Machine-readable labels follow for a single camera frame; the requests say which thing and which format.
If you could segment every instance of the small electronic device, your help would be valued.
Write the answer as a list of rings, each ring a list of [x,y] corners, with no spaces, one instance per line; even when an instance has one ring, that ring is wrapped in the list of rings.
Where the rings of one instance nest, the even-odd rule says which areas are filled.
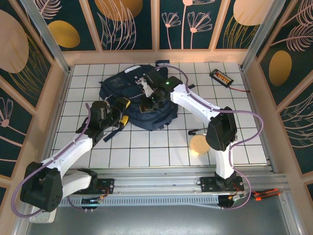
[[[210,73],[210,77],[212,77],[217,82],[221,83],[225,87],[229,87],[233,83],[233,79],[228,77],[226,74],[221,71],[215,69]]]

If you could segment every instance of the red wire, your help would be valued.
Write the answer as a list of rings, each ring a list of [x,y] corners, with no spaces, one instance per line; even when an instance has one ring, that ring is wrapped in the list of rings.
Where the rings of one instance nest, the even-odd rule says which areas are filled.
[[[247,93],[251,93],[251,91],[240,90],[240,89],[233,88],[233,87],[229,87],[229,88],[230,88],[230,89],[232,89],[232,90],[235,90],[235,91],[239,91],[239,92],[247,92]]]

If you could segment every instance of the backpack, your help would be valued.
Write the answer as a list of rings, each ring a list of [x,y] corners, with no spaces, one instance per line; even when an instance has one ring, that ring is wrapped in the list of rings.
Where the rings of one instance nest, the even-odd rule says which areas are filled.
[[[158,61],[156,66],[159,63],[169,63],[169,61]],[[124,111],[124,115],[129,117],[130,123],[148,131],[164,129],[164,125],[169,125],[173,119],[178,117],[178,105],[169,100],[163,103],[163,107],[155,111],[148,113],[140,111],[141,97],[145,95],[141,82],[143,76],[154,68],[151,65],[132,66],[101,82],[100,89],[100,97],[109,104],[114,104],[117,97],[129,99],[131,103]],[[164,79],[167,79],[167,68],[161,68],[158,72]]]

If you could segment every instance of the purple cable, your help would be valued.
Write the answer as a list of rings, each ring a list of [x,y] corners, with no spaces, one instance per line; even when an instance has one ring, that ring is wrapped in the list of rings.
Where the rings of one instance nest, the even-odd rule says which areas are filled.
[[[65,153],[70,147],[72,147],[73,144],[75,144],[75,142],[77,142],[81,137],[82,135],[86,132],[88,126],[89,126],[89,123],[90,123],[90,118],[91,118],[91,111],[90,111],[90,107],[89,105],[86,103],[86,108],[88,109],[88,119],[87,119],[87,122],[86,122],[86,126],[85,128],[83,129],[82,133],[79,134],[79,136],[74,140],[72,141],[65,149],[63,149],[60,153],[58,153],[54,158],[53,160],[50,160],[49,162],[47,162],[46,164],[42,165],[41,167],[39,167],[37,170],[35,170],[34,172],[30,173],[25,179],[23,179],[22,182],[20,182],[20,184],[16,187],[16,189],[14,190],[13,192],[13,195],[12,195],[12,198],[11,198],[11,209],[13,211],[13,213],[18,216],[18,217],[21,217],[21,218],[30,218],[34,215],[37,215],[39,214],[40,212],[42,212],[43,210],[39,209],[38,211],[32,213],[32,214],[21,214],[19,213],[16,208],[15,208],[15,198],[18,194],[18,191],[19,189],[23,186],[23,184],[25,184],[25,182],[27,180],[29,180],[31,177],[33,177],[35,174],[37,174],[39,171],[41,171],[42,169],[44,169],[46,166],[50,165],[51,163],[53,163],[55,160],[57,160],[58,158],[61,157],[61,155],[63,153]]]
[[[219,109],[214,109],[214,108],[211,108],[210,106],[208,106],[207,104],[203,103],[201,100],[198,100],[195,96],[193,96],[191,93],[190,93],[190,90],[188,88],[188,76],[185,74],[184,71],[182,71],[181,69],[179,68],[176,68],[175,66],[171,66],[171,65],[162,65],[162,66],[158,66],[156,67],[156,69],[160,69],[160,68],[172,68],[172,69],[176,69],[178,70],[179,72],[181,72],[182,75],[184,75],[184,77],[186,78],[186,90],[187,90],[187,93],[189,94],[189,96],[195,100],[196,102],[198,102],[199,104],[203,105],[204,107],[208,108],[209,110],[212,110],[214,112],[218,112],[218,113],[224,113],[224,114],[250,114],[250,115],[253,115],[255,117],[257,117],[259,120],[260,120],[260,123],[261,123],[261,128],[260,130],[252,137],[246,139],[246,140],[243,140],[243,141],[240,141],[238,143],[235,143],[233,144],[230,148],[229,148],[229,164],[231,166],[231,168],[233,168],[234,171],[236,171],[237,173],[241,174],[245,180],[247,181],[248,185],[249,185],[249,194],[248,194],[248,197],[246,199],[246,201],[244,203],[242,203],[240,206],[237,206],[237,207],[233,207],[233,208],[228,208],[229,210],[233,210],[233,209],[238,209],[240,207],[243,207],[250,199],[250,196],[251,196],[251,184],[250,184],[250,181],[248,180],[248,178],[243,174],[241,173],[239,170],[237,170],[234,165],[232,164],[231,162],[231,151],[232,149],[235,147],[235,146],[238,146],[242,143],[245,143],[245,142],[248,142],[254,138],[256,138],[258,135],[261,134],[262,130],[263,130],[263,127],[264,127],[264,122],[263,122],[263,119],[261,118],[260,115],[256,114],[256,113],[253,113],[253,112],[250,112],[250,111],[244,111],[244,110],[219,110]]]

